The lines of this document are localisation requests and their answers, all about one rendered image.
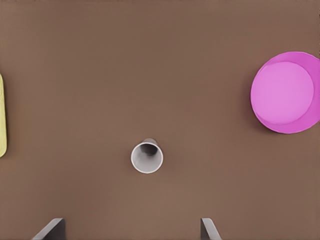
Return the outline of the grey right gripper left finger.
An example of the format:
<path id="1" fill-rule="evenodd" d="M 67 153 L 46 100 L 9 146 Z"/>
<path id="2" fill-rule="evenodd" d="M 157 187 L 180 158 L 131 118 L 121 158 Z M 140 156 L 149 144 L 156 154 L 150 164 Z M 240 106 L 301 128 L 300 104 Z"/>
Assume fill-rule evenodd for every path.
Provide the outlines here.
<path id="1" fill-rule="evenodd" d="M 66 240 L 66 221 L 54 218 L 31 240 Z"/>

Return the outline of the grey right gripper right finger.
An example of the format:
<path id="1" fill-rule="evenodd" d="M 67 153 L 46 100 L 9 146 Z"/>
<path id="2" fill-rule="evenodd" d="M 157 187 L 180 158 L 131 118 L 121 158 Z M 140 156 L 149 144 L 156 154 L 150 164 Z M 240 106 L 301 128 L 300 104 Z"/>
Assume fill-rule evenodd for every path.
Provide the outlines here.
<path id="1" fill-rule="evenodd" d="M 200 239 L 201 240 L 222 240 L 211 218 L 200 219 Z"/>

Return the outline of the white IKEA cup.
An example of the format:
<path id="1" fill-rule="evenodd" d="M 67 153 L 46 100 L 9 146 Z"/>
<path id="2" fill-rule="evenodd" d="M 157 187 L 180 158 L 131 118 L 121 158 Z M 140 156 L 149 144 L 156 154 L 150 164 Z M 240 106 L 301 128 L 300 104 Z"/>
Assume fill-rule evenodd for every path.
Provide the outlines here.
<path id="1" fill-rule="evenodd" d="M 157 141 L 146 138 L 134 147 L 131 152 L 131 163 L 140 173 L 151 174 L 163 164 L 164 155 Z"/>

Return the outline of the pink round bowl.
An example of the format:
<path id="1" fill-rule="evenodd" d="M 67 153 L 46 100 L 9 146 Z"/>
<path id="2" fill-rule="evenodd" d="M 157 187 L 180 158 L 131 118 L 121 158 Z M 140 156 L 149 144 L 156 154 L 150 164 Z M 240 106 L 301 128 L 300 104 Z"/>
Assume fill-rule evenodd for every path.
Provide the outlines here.
<path id="1" fill-rule="evenodd" d="M 250 102 L 268 129 L 294 134 L 320 122 L 320 59 L 289 51 L 268 60 L 251 85 Z"/>

